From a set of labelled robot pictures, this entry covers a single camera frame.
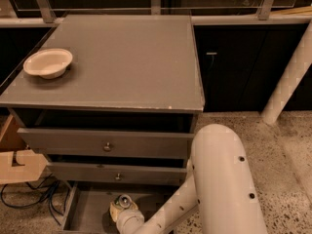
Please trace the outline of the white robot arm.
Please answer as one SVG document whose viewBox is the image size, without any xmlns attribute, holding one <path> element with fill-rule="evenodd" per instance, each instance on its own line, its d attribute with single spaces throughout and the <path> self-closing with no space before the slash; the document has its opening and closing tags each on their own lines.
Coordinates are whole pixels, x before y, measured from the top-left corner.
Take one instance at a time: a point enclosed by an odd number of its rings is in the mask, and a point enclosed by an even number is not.
<svg viewBox="0 0 312 234">
<path fill-rule="evenodd" d="M 120 234 L 169 234 L 198 211 L 204 234 L 268 234 L 242 141 L 230 128 L 210 124 L 191 145 L 184 184 L 150 219 L 127 194 L 110 203 Z"/>
</svg>

